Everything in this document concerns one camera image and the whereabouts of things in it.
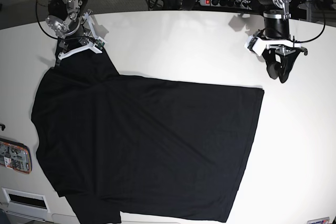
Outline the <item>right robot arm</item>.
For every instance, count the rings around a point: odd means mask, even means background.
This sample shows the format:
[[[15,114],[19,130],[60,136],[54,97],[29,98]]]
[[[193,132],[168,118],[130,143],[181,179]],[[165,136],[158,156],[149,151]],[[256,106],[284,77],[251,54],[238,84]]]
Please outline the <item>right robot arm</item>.
[[[97,35],[92,10],[87,9],[88,0],[48,0],[47,26],[55,33],[58,40],[56,65],[75,54],[90,50],[103,53],[107,43]]]

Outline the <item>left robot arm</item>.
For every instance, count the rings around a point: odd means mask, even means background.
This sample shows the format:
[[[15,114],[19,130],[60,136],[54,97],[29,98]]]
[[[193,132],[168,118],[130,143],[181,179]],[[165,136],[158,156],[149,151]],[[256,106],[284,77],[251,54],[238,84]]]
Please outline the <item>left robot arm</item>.
[[[270,78],[285,83],[300,54],[307,55],[305,44],[319,39],[316,36],[300,40],[290,32],[291,18],[305,19],[327,26],[327,15],[334,11],[334,0],[252,0],[252,8],[264,19],[264,28],[249,36],[245,48],[262,57]]]

